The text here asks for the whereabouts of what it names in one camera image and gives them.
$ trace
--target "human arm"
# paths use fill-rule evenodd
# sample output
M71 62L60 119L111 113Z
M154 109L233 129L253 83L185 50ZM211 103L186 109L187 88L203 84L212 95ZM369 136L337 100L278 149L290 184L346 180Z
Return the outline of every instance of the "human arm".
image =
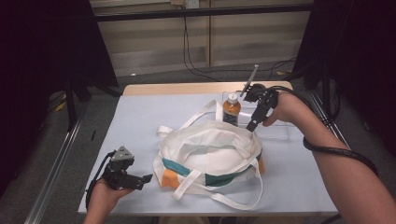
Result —
M293 123L314 146L349 150L290 93L279 94L277 107L263 125L269 126L277 119ZM313 155L326 189L347 223L396 223L393 198L366 165L338 155L320 152Z
M105 223L106 217L116 206L118 200L132 191L132 189L114 190L104 179L96 181L84 224Z

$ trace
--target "plastic bottle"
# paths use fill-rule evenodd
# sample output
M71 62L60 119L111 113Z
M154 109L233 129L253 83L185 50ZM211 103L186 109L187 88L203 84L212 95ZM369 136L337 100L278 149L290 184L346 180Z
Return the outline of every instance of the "plastic bottle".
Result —
M238 126L238 115L241 111L241 104L238 102L238 95L230 93L228 99L223 104L223 121Z

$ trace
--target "wall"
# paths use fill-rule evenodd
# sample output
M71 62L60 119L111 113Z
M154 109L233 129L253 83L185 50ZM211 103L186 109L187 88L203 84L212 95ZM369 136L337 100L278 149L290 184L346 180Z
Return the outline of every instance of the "wall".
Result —
M170 1L91 0L96 14L177 9ZM312 0L201 0L200 7L251 7ZM286 60L296 56L309 12L187 18L195 67ZM182 18L100 22L116 76L185 69Z

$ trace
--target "bag handle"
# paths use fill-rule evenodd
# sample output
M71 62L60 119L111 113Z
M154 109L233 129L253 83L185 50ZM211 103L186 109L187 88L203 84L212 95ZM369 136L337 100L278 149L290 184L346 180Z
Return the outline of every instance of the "bag handle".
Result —
M201 185L201 184L193 184L194 181L199 177L201 174L200 171L197 170L192 170L190 174L183 180L183 182L179 185L179 187L175 190L173 193L173 197L177 200L183 196L183 194L189 193L189 194L202 194L202 195L207 195L213 200L216 200L221 203L225 203L232 208L240 209L240 210L250 210L254 208L257 203L259 203L260 199L262 198L262 192L263 192L263 185L262 185L262 176L260 174L259 170L259 162L257 159L255 159L251 165L255 168L256 174L255 176L260 180L261 184L261 191L259 194L259 197L257 198L257 201L254 203L249 203L249 204L241 204L233 201L230 198L227 198L226 196L220 194L220 193L215 193L212 192L207 186Z
M202 115L204 115L212 106L216 106L216 121L221 121L222 120L222 106L221 104L216 101L212 100L209 102L209 104L205 105L200 111L192 115L192 117L185 122L180 129L187 128L191 126L198 118L200 118ZM164 138L166 137L169 133L171 133L173 129L166 127L166 126L160 126L157 129L157 136Z

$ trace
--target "white tote bag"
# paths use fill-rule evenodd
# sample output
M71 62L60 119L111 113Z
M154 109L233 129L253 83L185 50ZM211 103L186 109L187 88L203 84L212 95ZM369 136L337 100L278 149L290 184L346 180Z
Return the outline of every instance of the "white tote bag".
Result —
M212 106L217 107L216 120L192 125ZM229 206L249 210L262 196L262 142L255 133L221 121L222 107L212 101L193 115L178 131L161 126L163 137L153 167L161 187L175 188L177 200L185 193L203 194ZM257 201L237 203L215 189L256 176L261 183Z

